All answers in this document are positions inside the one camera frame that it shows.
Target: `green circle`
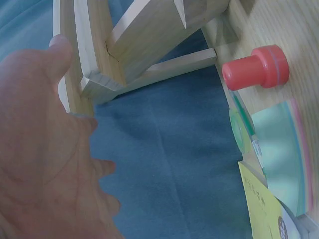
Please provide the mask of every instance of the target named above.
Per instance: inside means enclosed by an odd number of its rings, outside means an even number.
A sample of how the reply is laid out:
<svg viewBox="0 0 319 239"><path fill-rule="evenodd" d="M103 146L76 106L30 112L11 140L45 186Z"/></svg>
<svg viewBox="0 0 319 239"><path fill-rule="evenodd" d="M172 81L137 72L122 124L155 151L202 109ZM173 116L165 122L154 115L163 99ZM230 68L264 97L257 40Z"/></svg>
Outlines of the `green circle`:
<svg viewBox="0 0 319 239"><path fill-rule="evenodd" d="M235 136L235 140L239 150L244 154L251 151L251 141L245 125L239 115L239 112L234 109L229 111L230 123Z"/></svg>

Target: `wooden board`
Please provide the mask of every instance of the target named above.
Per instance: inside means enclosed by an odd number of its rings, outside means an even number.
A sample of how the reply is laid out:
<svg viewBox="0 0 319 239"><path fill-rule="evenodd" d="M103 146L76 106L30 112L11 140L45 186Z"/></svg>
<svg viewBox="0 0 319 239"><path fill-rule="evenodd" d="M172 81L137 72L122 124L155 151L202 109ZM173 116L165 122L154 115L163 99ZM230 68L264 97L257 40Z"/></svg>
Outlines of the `wooden board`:
<svg viewBox="0 0 319 239"><path fill-rule="evenodd" d="M185 29L205 21L207 0L174 0Z"/></svg>
<svg viewBox="0 0 319 239"><path fill-rule="evenodd" d="M227 6L228 0L209 0L206 22ZM185 29L173 0L135 0L106 43L131 83L200 27Z"/></svg>
<svg viewBox="0 0 319 239"><path fill-rule="evenodd" d="M177 75L212 66L215 64L215 61L216 53L212 48L177 57L151 66L127 87L116 92L110 91L108 94L101 94L96 83L89 81L84 77L81 81L81 89L83 90L82 94L91 96L95 103L101 104L111 101L117 95L124 94Z"/></svg>
<svg viewBox="0 0 319 239"><path fill-rule="evenodd" d="M74 0L76 32L83 75L110 90L126 84L121 64L109 55L105 39L113 25L107 0Z"/></svg>
<svg viewBox="0 0 319 239"><path fill-rule="evenodd" d="M63 34L73 46L73 61L69 71L61 79L58 91L67 112L92 116L93 107L89 99L80 96L79 83L82 70L75 32L74 7L71 0L54 0L53 35Z"/></svg>
<svg viewBox="0 0 319 239"><path fill-rule="evenodd" d="M259 46L282 47L290 65L290 80L281 87L249 87L240 95L253 114L294 97L298 101L311 152L314 209L319 222L319 1L231 0L228 10L203 29L215 47L222 79L222 64L250 55ZM256 156L244 156L257 170Z"/></svg>

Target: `blue fabric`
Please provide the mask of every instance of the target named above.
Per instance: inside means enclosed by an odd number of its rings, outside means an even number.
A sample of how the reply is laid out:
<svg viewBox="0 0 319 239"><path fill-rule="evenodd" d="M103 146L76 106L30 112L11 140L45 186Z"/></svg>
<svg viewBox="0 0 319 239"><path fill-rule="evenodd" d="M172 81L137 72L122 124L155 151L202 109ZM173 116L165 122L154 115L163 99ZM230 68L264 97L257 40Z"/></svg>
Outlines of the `blue fabric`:
<svg viewBox="0 0 319 239"><path fill-rule="evenodd" d="M116 23L132 0L109 0ZM0 1L0 59L46 48L52 0ZM164 59L207 48L198 31ZM247 239L246 199L215 67L198 70L96 106L93 157L116 162L100 180L122 203L116 225L128 239Z"/></svg>

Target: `yellow paper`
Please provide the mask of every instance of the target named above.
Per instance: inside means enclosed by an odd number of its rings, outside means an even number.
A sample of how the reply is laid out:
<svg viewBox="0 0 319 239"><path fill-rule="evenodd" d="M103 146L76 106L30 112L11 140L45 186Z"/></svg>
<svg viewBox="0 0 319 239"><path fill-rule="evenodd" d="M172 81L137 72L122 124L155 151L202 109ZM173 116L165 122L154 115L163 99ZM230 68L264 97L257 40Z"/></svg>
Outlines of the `yellow paper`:
<svg viewBox="0 0 319 239"><path fill-rule="evenodd" d="M257 177L239 162L254 239L300 239L280 202Z"/></svg>

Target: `light wood surface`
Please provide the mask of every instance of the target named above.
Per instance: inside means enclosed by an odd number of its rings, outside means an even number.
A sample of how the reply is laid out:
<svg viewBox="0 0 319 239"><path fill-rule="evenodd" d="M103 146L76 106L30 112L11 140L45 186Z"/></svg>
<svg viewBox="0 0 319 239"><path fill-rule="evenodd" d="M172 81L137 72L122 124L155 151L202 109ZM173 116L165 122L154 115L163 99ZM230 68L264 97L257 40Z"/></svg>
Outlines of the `light wood surface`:
<svg viewBox="0 0 319 239"><path fill-rule="evenodd" d="M216 50L219 73L223 63L248 56L259 46L277 44L285 52L291 72L286 85L239 92L250 114L291 97L298 101L313 169L315 205L309 215L319 222L319 1L231 0L228 10L203 32ZM244 160L260 171L253 153Z"/></svg>
<svg viewBox="0 0 319 239"><path fill-rule="evenodd" d="M117 95L136 90L138 88L169 79L174 76L182 75L201 68L214 65L216 53L214 49L206 49L188 55L164 61L148 68L140 77L116 92L100 92L96 83L83 77L81 81L82 95L93 98L94 103L101 104L114 99Z"/></svg>
<svg viewBox="0 0 319 239"><path fill-rule="evenodd" d="M228 0L209 2L205 22L228 5ZM109 53L123 64L127 83L131 83L200 27L185 29L173 0L135 0L106 43Z"/></svg>
<svg viewBox="0 0 319 239"><path fill-rule="evenodd" d="M79 83L82 79L82 70L77 50L74 7L71 0L54 0L53 2L53 35L58 34L63 34L69 39L74 52L71 67L58 85L60 99L67 112L92 116L91 101L80 97Z"/></svg>
<svg viewBox="0 0 319 239"><path fill-rule="evenodd" d="M113 25L107 0L74 0L75 23L83 75L116 91L126 84L123 68L105 44Z"/></svg>
<svg viewBox="0 0 319 239"><path fill-rule="evenodd" d="M174 0L185 29L205 21L207 0Z"/></svg>

